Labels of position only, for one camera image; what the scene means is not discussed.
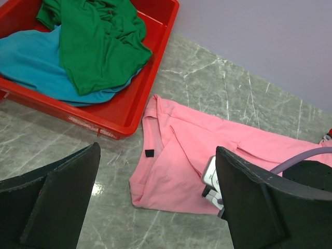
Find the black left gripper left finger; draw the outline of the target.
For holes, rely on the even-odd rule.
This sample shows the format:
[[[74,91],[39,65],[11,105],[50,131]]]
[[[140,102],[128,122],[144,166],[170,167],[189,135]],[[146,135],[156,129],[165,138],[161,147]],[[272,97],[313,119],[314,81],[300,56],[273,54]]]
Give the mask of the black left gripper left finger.
[[[93,143],[1,181],[1,248],[76,248],[98,172]]]

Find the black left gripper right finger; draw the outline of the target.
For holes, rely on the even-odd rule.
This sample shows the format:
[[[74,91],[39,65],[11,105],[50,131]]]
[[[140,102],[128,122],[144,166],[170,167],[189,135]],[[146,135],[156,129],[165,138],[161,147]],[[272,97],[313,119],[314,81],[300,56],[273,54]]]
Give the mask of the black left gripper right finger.
[[[331,192],[290,181],[216,150],[216,172],[234,248],[331,248]]]

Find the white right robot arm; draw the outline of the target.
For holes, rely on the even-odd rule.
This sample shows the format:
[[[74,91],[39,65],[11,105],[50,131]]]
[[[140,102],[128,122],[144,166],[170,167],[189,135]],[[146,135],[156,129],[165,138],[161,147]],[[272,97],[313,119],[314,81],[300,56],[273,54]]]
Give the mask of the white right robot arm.
[[[282,176],[307,187],[331,192],[331,167],[318,161],[301,161],[283,171]]]

